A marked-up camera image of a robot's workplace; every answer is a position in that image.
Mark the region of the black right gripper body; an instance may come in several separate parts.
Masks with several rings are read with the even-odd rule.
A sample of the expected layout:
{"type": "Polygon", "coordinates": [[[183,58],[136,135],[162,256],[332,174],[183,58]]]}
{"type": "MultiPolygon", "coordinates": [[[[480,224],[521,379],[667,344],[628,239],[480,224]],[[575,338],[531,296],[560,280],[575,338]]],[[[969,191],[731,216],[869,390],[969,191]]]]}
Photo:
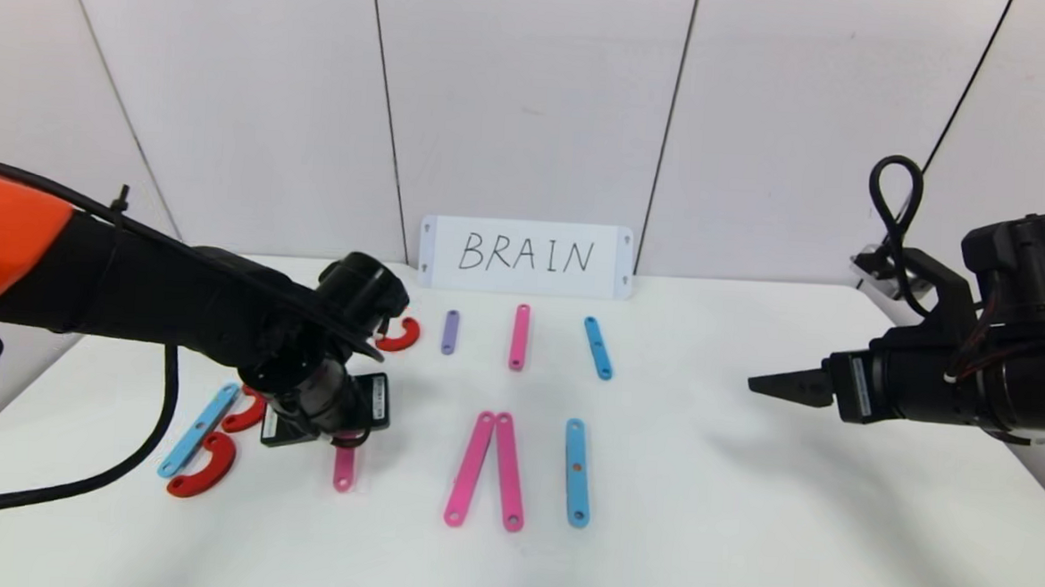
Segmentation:
{"type": "Polygon", "coordinates": [[[944,381],[948,359],[946,349],[870,348],[834,352],[825,367],[844,423],[907,419],[982,427],[978,383],[944,381]]]}

